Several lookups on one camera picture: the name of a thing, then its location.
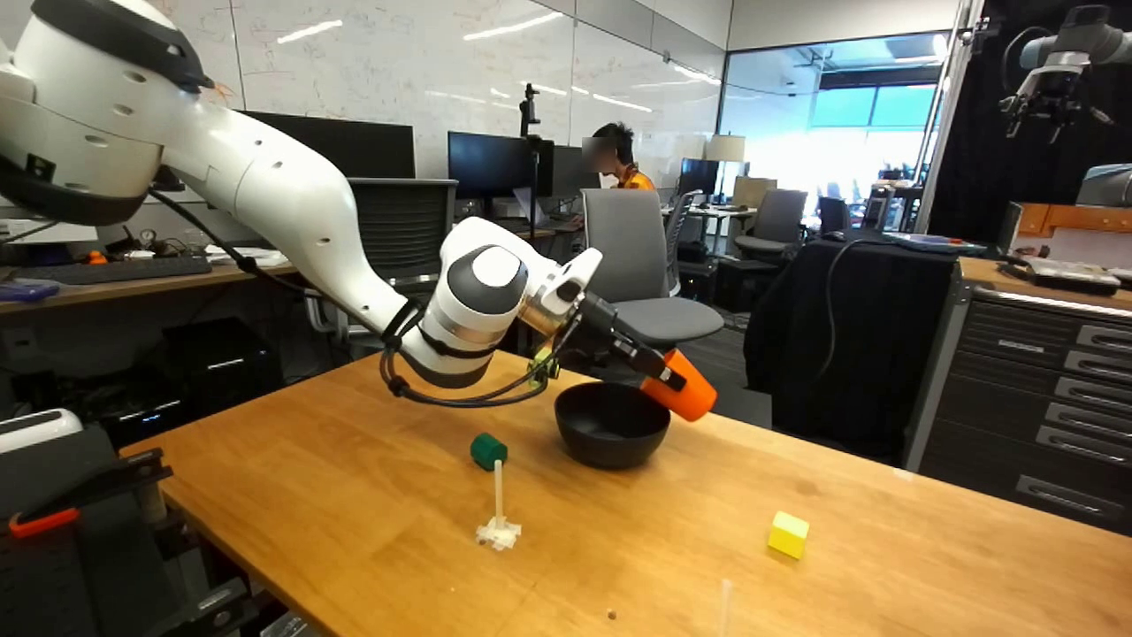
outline ceiling light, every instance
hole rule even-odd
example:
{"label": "ceiling light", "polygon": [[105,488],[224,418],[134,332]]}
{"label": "ceiling light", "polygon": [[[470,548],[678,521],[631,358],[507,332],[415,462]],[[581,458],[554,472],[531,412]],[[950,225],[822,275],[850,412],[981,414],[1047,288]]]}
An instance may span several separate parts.
{"label": "ceiling light", "polygon": [[332,33],[332,28],[344,28],[344,22],[318,22],[318,26],[288,33],[288,35],[276,39],[276,48],[289,48],[289,44],[301,44],[301,39],[312,39],[312,35],[323,35],[323,33]]}
{"label": "ceiling light", "polygon": [[699,83],[699,84],[717,84],[717,77],[710,76],[699,76],[699,71],[690,71],[690,68],[678,68],[678,65],[667,65],[674,76],[690,77],[690,83]]}
{"label": "ceiling light", "polygon": [[561,89],[554,84],[535,84],[535,94],[545,94],[545,97],[565,97]]}
{"label": "ceiling light", "polygon": [[515,33],[526,33],[526,28],[552,26],[552,22],[558,22],[558,18],[561,18],[561,13],[540,13],[540,18],[515,22],[515,26],[502,26],[502,28],[468,33],[463,44],[515,35]]}
{"label": "ceiling light", "polygon": [[594,98],[598,98],[598,102],[610,102],[610,108],[622,108],[622,111],[650,114],[650,108],[644,108],[644,102],[626,102],[626,98],[612,98],[612,97],[601,97],[601,94],[594,94]]}

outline white object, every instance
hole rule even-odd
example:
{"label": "white object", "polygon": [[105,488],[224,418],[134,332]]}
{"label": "white object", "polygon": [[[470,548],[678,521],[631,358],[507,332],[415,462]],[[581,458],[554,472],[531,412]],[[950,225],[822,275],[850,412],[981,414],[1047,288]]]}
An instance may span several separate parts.
{"label": "white object", "polygon": [[[105,3],[134,13],[134,26],[118,28],[179,35],[141,0]],[[36,156],[39,166],[39,174],[18,174],[20,182],[60,193],[64,203],[141,203],[156,169],[171,166],[212,209],[279,247],[354,324],[382,332],[403,319],[406,298],[367,265],[354,193],[329,160],[229,111],[198,76],[174,83],[174,76],[84,48],[64,26],[31,13],[14,65],[0,68],[0,156],[18,166]],[[134,214],[125,204],[91,220],[91,209],[39,214],[90,225],[125,225]],[[468,386],[482,379],[515,319],[545,337],[558,332],[578,317],[598,261],[598,252],[584,252],[558,265],[496,225],[463,220],[442,240],[436,298],[401,340],[401,354],[436,386]],[[514,275],[515,288],[507,288],[502,308],[493,285],[507,272],[520,275]]]}
{"label": "white object", "polygon": [[0,452],[56,443],[79,437],[81,422],[72,412],[31,412],[0,422]]}
{"label": "white object", "polygon": [[502,462],[496,462],[496,517],[489,525],[479,527],[479,543],[482,544],[493,544],[496,554],[510,554],[520,534],[523,534],[523,525],[514,525],[502,517]]}

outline wall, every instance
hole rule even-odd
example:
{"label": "wall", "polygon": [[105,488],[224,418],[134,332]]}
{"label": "wall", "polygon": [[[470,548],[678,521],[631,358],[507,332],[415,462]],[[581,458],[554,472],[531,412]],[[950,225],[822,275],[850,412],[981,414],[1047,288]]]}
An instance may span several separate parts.
{"label": "wall", "polygon": [[[604,28],[558,13],[531,33],[463,44],[482,28],[554,13],[535,0],[152,3],[198,48],[233,108],[415,123],[420,179],[444,179],[444,133],[515,136],[526,83],[545,84],[536,136],[581,146],[598,123],[631,120],[644,141],[644,166],[661,182],[674,182],[678,160],[697,156],[713,133],[717,84],[681,77],[658,52]],[[697,13],[690,28],[717,39],[724,3],[681,13]],[[0,0],[0,39],[11,48],[29,7],[31,0]],[[344,28],[276,44],[332,18]]]}
{"label": "wall", "polygon": [[730,51],[933,33],[960,0],[736,0]]}

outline window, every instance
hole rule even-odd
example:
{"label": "window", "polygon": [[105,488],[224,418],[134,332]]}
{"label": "window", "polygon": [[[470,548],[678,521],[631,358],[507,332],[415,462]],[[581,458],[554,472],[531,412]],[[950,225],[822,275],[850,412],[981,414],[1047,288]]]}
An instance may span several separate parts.
{"label": "window", "polygon": [[872,108],[872,127],[910,133],[923,127],[933,84],[885,84]]}
{"label": "window", "polygon": [[809,127],[921,133],[933,84],[824,89],[812,97]]}
{"label": "window", "polygon": [[836,89],[817,94],[809,111],[809,127],[868,127],[872,114],[877,89]]}

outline wooden table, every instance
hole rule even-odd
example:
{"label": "wooden table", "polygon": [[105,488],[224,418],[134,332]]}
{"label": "wooden table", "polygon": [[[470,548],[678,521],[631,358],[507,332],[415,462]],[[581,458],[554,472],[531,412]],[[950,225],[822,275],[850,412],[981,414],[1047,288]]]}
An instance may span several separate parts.
{"label": "wooden table", "polygon": [[[502,557],[473,543],[479,433],[514,458]],[[174,508],[329,635],[717,635],[724,586],[724,635],[1132,635],[1128,537],[730,418],[591,472],[552,396],[417,407],[367,358],[146,445]],[[802,563],[763,548],[775,510],[812,525]]]}

